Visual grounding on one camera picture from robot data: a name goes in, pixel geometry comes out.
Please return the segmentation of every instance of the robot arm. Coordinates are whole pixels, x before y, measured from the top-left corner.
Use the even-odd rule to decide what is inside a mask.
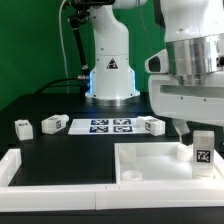
[[[149,58],[157,115],[224,126],[222,0],[160,0],[166,49]]]
[[[94,30],[96,62],[90,72],[87,102],[120,106],[138,99],[140,93],[135,89],[135,72],[129,65],[129,32],[116,20],[113,8],[137,7],[146,1],[72,1],[79,15],[88,14]]]

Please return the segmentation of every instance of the green wall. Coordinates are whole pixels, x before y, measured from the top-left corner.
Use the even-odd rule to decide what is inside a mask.
[[[17,97],[33,93],[45,83],[64,78],[58,10],[61,0],[13,0],[0,7],[0,110]],[[69,76],[80,73],[76,44],[68,15],[63,12],[63,31]],[[161,50],[163,32],[154,23],[152,0],[142,7],[147,32],[154,52]],[[139,9],[115,10],[118,20],[130,31],[130,65],[136,71],[136,87],[148,91],[144,61],[151,51],[140,22]],[[94,66],[94,40],[91,24],[80,28],[90,68]]]

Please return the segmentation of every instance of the small white cube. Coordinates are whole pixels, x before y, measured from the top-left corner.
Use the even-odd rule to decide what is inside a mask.
[[[54,115],[41,122],[42,133],[54,134],[66,127],[69,120],[67,115]]]
[[[157,118],[147,116],[147,117],[137,117],[137,126],[140,128],[145,128],[150,134],[154,136],[165,134],[166,123]]]
[[[33,127],[28,120],[15,121],[15,130],[20,141],[33,139]]]

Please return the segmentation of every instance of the white tray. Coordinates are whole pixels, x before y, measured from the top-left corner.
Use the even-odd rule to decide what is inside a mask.
[[[174,162],[177,144],[134,143],[131,167],[119,162],[115,144],[117,183],[97,185],[8,187],[21,164],[20,150],[9,150],[0,161],[0,212],[224,206],[223,159],[215,152],[216,179],[191,179],[190,164]],[[121,181],[129,168],[141,170],[143,180]]]

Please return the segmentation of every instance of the black table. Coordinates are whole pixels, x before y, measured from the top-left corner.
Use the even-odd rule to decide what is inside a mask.
[[[41,133],[41,120],[54,114],[67,114],[66,129],[54,134]],[[25,95],[0,113],[0,158],[9,148],[22,150],[22,165],[10,186],[49,184],[115,183],[114,143],[178,141],[170,119],[165,119],[166,135],[89,135],[70,136],[73,118],[134,118],[155,116],[148,94],[142,94],[138,104],[123,107],[103,107],[86,104],[78,94]],[[20,142],[14,121],[28,119],[34,139]],[[190,124],[216,132],[220,143],[222,129]],[[160,208],[105,211],[58,211],[1,213],[0,223],[224,223],[224,208]]]

